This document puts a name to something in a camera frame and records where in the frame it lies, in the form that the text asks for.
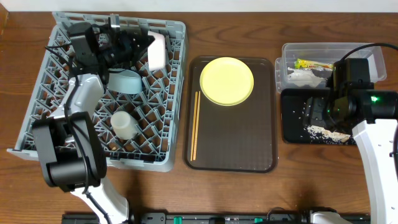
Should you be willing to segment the wooden chopstick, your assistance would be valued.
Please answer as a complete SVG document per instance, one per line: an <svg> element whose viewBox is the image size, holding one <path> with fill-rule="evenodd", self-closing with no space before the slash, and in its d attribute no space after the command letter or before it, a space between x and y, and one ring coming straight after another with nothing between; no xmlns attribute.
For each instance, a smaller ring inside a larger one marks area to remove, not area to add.
<svg viewBox="0 0 398 224"><path fill-rule="evenodd" d="M198 139L198 124L199 124L199 117L200 117L200 100L201 100L201 91L198 91L198 98L197 98L197 106L196 106L196 115L195 115L195 135L193 141L193 161L197 158L197 139Z"/></svg>
<svg viewBox="0 0 398 224"><path fill-rule="evenodd" d="M193 150L195 144L195 126L196 126L196 117L197 117L197 102L198 102L198 92L195 92L195 101L194 101L194 110L193 110L193 125L192 125L192 141L191 141L191 154L190 161L193 160Z"/></svg>

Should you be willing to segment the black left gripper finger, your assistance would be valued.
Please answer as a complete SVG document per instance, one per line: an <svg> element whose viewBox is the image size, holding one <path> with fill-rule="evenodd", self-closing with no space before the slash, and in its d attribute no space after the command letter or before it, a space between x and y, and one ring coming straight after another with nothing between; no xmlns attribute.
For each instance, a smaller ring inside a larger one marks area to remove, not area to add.
<svg viewBox="0 0 398 224"><path fill-rule="evenodd" d="M136 64L140 59L143 57L143 55L147 52L148 47L137 47L134 50L134 54L132 56L132 67L135 68Z"/></svg>
<svg viewBox="0 0 398 224"><path fill-rule="evenodd" d="M153 41L155 41L155 37L152 35L134 35L133 42L137 47L149 47Z"/></svg>

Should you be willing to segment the light blue saucer bowl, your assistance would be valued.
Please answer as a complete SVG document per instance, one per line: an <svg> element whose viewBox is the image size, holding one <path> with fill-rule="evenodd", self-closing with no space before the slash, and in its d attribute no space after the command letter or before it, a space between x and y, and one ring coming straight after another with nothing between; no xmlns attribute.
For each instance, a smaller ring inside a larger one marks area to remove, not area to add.
<svg viewBox="0 0 398 224"><path fill-rule="evenodd" d="M115 69L109 71L109 90L124 94L138 94L142 91L142 78L132 70Z"/></svg>

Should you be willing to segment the pink white bowl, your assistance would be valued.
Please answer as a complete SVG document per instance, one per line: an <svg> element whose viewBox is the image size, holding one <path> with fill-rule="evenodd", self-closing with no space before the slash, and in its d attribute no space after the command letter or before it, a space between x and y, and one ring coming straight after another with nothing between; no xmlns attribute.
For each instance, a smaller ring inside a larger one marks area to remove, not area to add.
<svg viewBox="0 0 398 224"><path fill-rule="evenodd" d="M160 70L165 67L166 63L165 37L152 31L148 32L148 36L154 38L154 41L147 48L149 70Z"/></svg>

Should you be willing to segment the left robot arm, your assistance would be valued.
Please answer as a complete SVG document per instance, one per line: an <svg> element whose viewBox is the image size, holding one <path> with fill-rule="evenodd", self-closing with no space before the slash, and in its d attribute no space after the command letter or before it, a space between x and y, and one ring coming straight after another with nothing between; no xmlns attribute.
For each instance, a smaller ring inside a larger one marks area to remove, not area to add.
<svg viewBox="0 0 398 224"><path fill-rule="evenodd" d="M32 124L32 134L47 185L79 197L99 223L134 223L129 202L107 178L103 146L93 113L106 91L110 74L131 70L144 52L164 36L133 34L108 22L79 22L67 29L75 54L69 67L68 91L48 118Z"/></svg>

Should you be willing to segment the green snack wrapper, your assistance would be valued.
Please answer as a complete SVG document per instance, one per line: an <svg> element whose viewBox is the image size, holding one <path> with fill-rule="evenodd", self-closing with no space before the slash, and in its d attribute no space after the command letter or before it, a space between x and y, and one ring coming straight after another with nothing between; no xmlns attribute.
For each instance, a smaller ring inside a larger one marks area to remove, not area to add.
<svg viewBox="0 0 398 224"><path fill-rule="evenodd" d="M295 69L312 69L312 70L333 70L330 63L316 62L298 58L294 63Z"/></svg>

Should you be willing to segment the white plastic cup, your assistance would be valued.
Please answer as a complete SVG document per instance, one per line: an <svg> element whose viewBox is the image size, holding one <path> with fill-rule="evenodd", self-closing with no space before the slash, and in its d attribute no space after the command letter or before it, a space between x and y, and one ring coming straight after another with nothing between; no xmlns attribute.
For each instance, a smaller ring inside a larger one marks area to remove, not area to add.
<svg viewBox="0 0 398 224"><path fill-rule="evenodd" d="M137 121L125 111L117 111L111 117L112 128L119 139L133 139L139 130Z"/></svg>

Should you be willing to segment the white tissue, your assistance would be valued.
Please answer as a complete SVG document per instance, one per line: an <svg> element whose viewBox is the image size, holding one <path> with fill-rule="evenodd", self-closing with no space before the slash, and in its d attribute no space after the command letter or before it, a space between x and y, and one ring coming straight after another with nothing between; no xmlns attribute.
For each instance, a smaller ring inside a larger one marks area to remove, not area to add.
<svg viewBox="0 0 398 224"><path fill-rule="evenodd" d="M287 75L288 83L297 85L299 87L308 85L312 88L315 88L321 84L321 82L326 80L325 78L317 77L309 69L296 69L288 67L287 70L291 71L291 73Z"/></svg>

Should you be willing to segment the yellow round plate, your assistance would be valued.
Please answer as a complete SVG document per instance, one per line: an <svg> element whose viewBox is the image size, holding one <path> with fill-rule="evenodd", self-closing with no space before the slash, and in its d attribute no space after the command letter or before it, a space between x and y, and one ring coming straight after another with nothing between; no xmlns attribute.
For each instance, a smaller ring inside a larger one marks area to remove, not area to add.
<svg viewBox="0 0 398 224"><path fill-rule="evenodd" d="M210 61L201 71L200 88L211 102L235 106L252 93L254 75L242 60L220 57Z"/></svg>

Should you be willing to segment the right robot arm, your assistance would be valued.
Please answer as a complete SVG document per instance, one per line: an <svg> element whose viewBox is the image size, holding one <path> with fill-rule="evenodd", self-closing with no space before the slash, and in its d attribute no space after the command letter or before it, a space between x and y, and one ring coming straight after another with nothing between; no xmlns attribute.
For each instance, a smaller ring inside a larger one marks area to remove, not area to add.
<svg viewBox="0 0 398 224"><path fill-rule="evenodd" d="M194 169L266 173L276 163L274 95L280 93L284 139L309 143L310 127L350 135L364 165L373 223L397 221L397 93L382 80L381 44L284 45L275 65L254 72L241 103L209 98L198 75L190 94L187 164Z"/></svg>

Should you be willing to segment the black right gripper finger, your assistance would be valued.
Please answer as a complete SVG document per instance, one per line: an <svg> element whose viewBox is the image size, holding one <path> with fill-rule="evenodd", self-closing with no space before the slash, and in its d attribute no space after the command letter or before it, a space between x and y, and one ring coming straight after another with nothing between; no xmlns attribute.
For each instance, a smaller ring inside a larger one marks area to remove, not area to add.
<svg viewBox="0 0 398 224"><path fill-rule="evenodd" d="M324 98L314 98L312 106L312 119L315 121L323 121L325 108L326 106Z"/></svg>
<svg viewBox="0 0 398 224"><path fill-rule="evenodd" d="M310 97L306 101L305 109L304 109L305 119L307 119L307 120L315 119L315 113L314 113L314 109L313 109L314 104L315 104L314 97Z"/></svg>

